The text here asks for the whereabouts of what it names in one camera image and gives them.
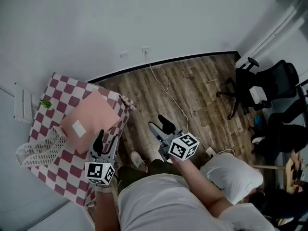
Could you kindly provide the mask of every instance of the green plant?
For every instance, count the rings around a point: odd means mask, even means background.
[[[40,100],[40,104],[43,105],[44,108],[49,109],[51,107],[50,101]]]

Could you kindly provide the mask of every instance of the power strip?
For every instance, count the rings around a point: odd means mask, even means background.
[[[208,147],[207,149],[206,149],[206,151],[205,151],[208,155],[209,155],[209,157],[214,157],[214,156],[217,156],[217,153],[212,149],[212,147]]]

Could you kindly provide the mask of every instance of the white label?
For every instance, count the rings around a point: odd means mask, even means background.
[[[81,138],[82,135],[84,135],[86,133],[85,128],[82,126],[82,124],[80,123],[79,120],[77,120],[73,125],[72,125],[73,129],[75,130],[76,134],[78,135],[78,137]]]

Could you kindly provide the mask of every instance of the white basket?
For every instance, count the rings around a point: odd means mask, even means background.
[[[20,167],[35,167],[54,163],[67,144],[67,138],[59,127],[52,127],[40,141],[21,145],[15,156]]]

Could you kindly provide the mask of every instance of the baseboard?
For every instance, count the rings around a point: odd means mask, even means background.
[[[214,56],[214,55],[225,55],[225,54],[235,54],[235,57],[240,59],[240,55],[238,53],[238,51],[219,51],[219,52],[211,52],[211,53],[203,53],[203,54],[196,54],[196,55],[189,55],[189,56],[182,56],[182,57],[177,57],[177,58],[172,58],[172,59],[167,59],[167,60],[162,60],[162,61],[158,61],[158,62],[153,62],[151,63],[151,66],[156,66],[156,65],[161,65],[161,64],[167,64],[167,63],[171,63],[171,62],[177,62],[177,61],[182,61],[182,60],[187,60],[187,59],[191,59],[191,58],[197,58],[197,57],[204,57],[204,56]],[[121,75],[124,73],[128,73],[134,70],[138,70],[138,69],[142,69],[142,68],[146,68],[149,67],[149,64],[143,64],[140,66],[136,66],[136,67],[131,67],[131,68],[127,68],[124,70],[120,70],[108,75],[104,75],[92,80],[88,80],[88,83],[96,83],[99,81],[102,81],[104,79],[113,77],[113,76],[117,76],[117,75]]]

